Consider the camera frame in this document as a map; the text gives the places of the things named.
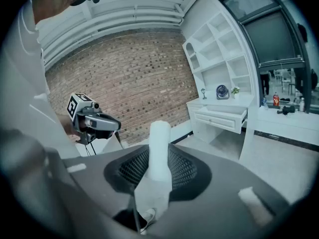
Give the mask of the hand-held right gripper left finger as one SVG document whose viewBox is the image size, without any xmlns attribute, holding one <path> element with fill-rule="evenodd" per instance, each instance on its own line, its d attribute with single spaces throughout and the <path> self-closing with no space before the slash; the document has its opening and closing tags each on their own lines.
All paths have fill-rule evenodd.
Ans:
<svg viewBox="0 0 319 239">
<path fill-rule="evenodd" d="M 67 168 L 86 166 L 71 172 L 71 176 L 89 198 L 113 218 L 121 211 L 136 210 L 134 191 L 149 167 L 149 146 L 69 158 L 63 163 Z"/>
</svg>

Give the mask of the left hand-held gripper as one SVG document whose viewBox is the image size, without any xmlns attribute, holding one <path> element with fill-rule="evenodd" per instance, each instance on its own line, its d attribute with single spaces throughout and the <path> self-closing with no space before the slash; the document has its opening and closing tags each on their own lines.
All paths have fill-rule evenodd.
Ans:
<svg viewBox="0 0 319 239">
<path fill-rule="evenodd" d="M 99 103 L 85 94 L 72 93 L 67 105 L 67 112 L 71 118 L 73 129 L 79 133 L 77 143 L 89 145 L 96 139 L 109 139 L 110 132 L 121 129 L 121 122 L 114 117 L 101 113 Z M 99 114 L 101 129 L 96 128 L 97 122 L 90 121 Z"/>
</svg>

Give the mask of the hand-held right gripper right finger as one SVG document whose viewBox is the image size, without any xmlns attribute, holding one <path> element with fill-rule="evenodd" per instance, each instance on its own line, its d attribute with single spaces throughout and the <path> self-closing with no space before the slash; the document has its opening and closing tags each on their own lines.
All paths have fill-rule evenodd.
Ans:
<svg viewBox="0 0 319 239">
<path fill-rule="evenodd" d="M 150 227 L 156 239 L 254 239 L 264 228 L 256 223 L 239 192 L 251 188 L 272 216 L 287 200 L 238 162 L 170 144 L 168 166 L 173 190 L 168 210 Z"/>
</svg>

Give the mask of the small white cylinder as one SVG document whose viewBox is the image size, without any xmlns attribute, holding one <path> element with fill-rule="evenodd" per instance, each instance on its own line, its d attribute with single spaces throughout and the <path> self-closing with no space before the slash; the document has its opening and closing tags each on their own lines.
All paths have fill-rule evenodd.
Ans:
<svg viewBox="0 0 319 239">
<path fill-rule="evenodd" d="M 166 181 L 169 178 L 168 145 L 170 144 L 170 124 L 158 120 L 151 123 L 149 136 L 148 177 L 154 181 Z"/>
</svg>

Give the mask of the wide white desk drawer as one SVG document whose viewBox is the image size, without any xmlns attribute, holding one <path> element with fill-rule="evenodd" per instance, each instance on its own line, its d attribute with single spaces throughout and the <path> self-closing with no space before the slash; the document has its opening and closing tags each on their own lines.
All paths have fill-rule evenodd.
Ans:
<svg viewBox="0 0 319 239">
<path fill-rule="evenodd" d="M 194 112 L 198 122 L 240 134 L 248 109 L 233 106 L 206 105 Z"/>
</svg>

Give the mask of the person's left forearm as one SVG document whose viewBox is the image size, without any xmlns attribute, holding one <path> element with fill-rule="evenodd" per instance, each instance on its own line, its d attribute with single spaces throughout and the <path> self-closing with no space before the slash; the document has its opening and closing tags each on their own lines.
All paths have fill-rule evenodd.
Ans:
<svg viewBox="0 0 319 239">
<path fill-rule="evenodd" d="M 69 136 L 69 138 L 76 143 L 80 140 L 79 132 L 74 129 L 71 118 L 68 115 L 56 114 L 59 119 L 62 127 L 64 128 L 65 133 Z"/>
</svg>

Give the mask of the person's right white shoe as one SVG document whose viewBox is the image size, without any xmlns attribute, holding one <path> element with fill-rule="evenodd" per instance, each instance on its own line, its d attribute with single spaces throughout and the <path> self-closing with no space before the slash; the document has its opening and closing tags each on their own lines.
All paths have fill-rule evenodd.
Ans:
<svg viewBox="0 0 319 239">
<path fill-rule="evenodd" d="M 140 233 L 145 234 L 147 228 L 156 222 L 156 208 L 151 208 L 145 211 L 142 215 L 139 215 Z"/>
</svg>

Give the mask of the white desk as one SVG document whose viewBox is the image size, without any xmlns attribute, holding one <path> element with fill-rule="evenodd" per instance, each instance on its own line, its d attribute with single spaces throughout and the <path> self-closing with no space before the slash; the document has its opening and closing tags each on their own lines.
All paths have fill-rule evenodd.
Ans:
<svg viewBox="0 0 319 239">
<path fill-rule="evenodd" d="M 200 140 L 211 143 L 215 138 L 217 138 L 222 132 L 226 131 L 224 129 L 207 125 L 202 122 L 198 122 L 194 117 L 194 112 L 206 105 L 213 106 L 233 106 L 233 107 L 243 107 L 248 109 L 248 116 L 242 126 L 246 126 L 245 138 L 243 142 L 243 147 L 240 153 L 240 159 L 243 159 L 250 153 L 250 147 L 253 141 L 253 136 L 255 132 L 255 124 L 258 117 L 257 99 L 253 95 L 240 95 L 238 100 L 229 98 L 227 100 L 218 100 L 216 98 L 204 99 L 194 99 L 186 103 L 192 131 L 194 135 Z"/>
</svg>

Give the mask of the white window ledge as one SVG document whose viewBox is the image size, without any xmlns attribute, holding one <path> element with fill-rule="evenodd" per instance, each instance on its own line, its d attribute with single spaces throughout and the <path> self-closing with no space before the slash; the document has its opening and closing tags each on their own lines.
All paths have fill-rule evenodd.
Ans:
<svg viewBox="0 0 319 239">
<path fill-rule="evenodd" d="M 259 107 L 256 130 L 319 146 L 319 115 Z"/>
</svg>

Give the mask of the person in white shirt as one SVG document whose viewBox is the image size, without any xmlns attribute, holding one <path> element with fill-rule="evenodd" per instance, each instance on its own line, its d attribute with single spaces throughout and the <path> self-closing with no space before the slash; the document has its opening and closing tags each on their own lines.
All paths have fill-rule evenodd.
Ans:
<svg viewBox="0 0 319 239">
<path fill-rule="evenodd" d="M 38 36 L 28 0 L 0 47 L 0 122 L 5 129 L 18 129 L 42 146 L 56 149 L 62 159 L 78 157 L 79 151 L 47 99 Z"/>
</svg>

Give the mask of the small round desk fan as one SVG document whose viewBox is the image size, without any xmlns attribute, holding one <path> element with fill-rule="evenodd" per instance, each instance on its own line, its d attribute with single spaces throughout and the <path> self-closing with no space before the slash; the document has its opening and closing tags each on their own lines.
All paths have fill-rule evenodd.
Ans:
<svg viewBox="0 0 319 239">
<path fill-rule="evenodd" d="M 230 97 L 229 90 L 227 89 L 225 85 L 219 85 L 216 88 L 216 98 L 218 100 L 227 100 L 229 99 L 229 97 Z"/>
</svg>

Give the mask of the white ceiling pipes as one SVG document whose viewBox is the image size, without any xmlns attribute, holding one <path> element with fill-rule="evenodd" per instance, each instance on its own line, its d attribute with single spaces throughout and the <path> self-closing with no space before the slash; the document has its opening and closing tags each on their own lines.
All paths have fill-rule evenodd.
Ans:
<svg viewBox="0 0 319 239">
<path fill-rule="evenodd" d="M 58 60 L 78 47 L 100 38 L 107 32 L 115 31 L 118 27 L 141 23 L 179 24 L 182 22 L 184 13 L 182 11 L 134 8 L 115 11 L 94 17 L 90 20 L 81 20 L 68 27 L 48 21 L 39 29 L 39 42 L 42 45 L 42 59 L 45 70 L 52 67 Z"/>
</svg>

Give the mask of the black handheld device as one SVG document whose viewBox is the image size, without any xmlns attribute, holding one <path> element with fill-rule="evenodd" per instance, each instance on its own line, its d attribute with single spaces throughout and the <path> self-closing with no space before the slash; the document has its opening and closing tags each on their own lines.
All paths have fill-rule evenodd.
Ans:
<svg viewBox="0 0 319 239">
<path fill-rule="evenodd" d="M 296 108 L 294 106 L 289 106 L 289 107 L 284 106 L 282 110 L 277 111 L 277 114 L 283 114 L 286 116 L 289 113 L 295 113 L 295 111 L 296 111 Z"/>
</svg>

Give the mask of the white shelf unit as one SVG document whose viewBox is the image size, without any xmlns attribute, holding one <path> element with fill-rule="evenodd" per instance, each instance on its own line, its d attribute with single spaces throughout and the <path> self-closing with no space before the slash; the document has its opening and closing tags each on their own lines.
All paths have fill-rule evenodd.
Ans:
<svg viewBox="0 0 319 239">
<path fill-rule="evenodd" d="M 240 95 L 253 95 L 254 82 L 244 41 L 235 25 L 223 11 L 217 11 L 205 21 L 183 44 L 193 74 L 198 96 L 216 98 L 216 88 L 225 85 L 229 98 L 237 86 Z"/>
</svg>

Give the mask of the dark window frame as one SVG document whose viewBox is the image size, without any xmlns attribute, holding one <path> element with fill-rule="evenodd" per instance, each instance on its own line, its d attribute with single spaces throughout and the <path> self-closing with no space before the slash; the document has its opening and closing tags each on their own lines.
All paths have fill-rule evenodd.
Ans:
<svg viewBox="0 0 319 239">
<path fill-rule="evenodd" d="M 312 69 L 305 40 L 282 0 L 220 0 L 239 24 L 254 56 L 260 100 L 269 91 L 269 72 L 288 70 L 295 90 L 305 99 L 306 113 L 319 115 L 311 104 Z"/>
</svg>

